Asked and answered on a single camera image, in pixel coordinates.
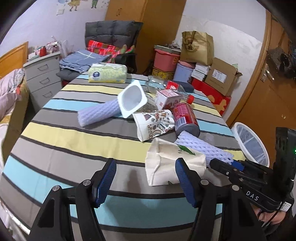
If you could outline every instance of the drawer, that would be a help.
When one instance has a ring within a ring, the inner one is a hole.
[[[59,56],[53,56],[40,60],[36,63],[30,64],[25,67],[27,80],[30,80],[36,76],[47,73],[54,69],[59,69]]]
[[[59,69],[49,71],[27,81],[30,93],[35,92],[43,87],[60,82],[61,78],[57,76]]]
[[[31,93],[31,99],[36,113],[62,89],[62,83],[57,82]]]

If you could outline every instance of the red thermos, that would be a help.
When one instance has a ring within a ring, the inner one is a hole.
[[[41,49],[40,49],[39,56],[40,56],[40,57],[43,57],[43,56],[45,56],[45,55],[47,55],[47,53],[46,53],[46,47],[43,46],[43,47],[41,47]]]

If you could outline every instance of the gray cushion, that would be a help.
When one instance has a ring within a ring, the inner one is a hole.
[[[139,25],[135,21],[109,20],[86,23],[85,45],[87,47],[89,41],[94,40],[118,48],[126,44],[130,48],[134,44],[138,29]]]
[[[57,76],[60,77],[62,80],[72,81],[73,79],[77,78],[80,75],[79,72],[70,70],[70,69],[62,69],[60,72],[57,73]]]

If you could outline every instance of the plastic bottle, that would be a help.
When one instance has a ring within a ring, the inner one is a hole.
[[[187,94],[181,85],[171,80],[164,80],[157,76],[149,75],[148,81],[146,82],[146,87],[148,88],[148,91],[152,94],[156,94],[158,90],[172,89],[183,95],[184,100],[186,100],[188,104],[192,104],[192,102],[194,101],[193,95]]]

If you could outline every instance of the wooden bed frame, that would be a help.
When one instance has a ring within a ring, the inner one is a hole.
[[[27,56],[28,42],[23,43],[20,46],[12,49],[8,53],[4,54],[0,58],[0,79],[5,75],[9,74],[11,71],[22,68],[24,63],[27,61]],[[4,163],[6,162],[17,139],[22,133],[23,121],[25,118],[26,109],[29,101],[29,91],[27,88],[25,77],[21,84],[20,91],[22,100],[17,101],[15,104],[15,109],[9,118],[8,130],[4,142],[2,144],[2,154]]]

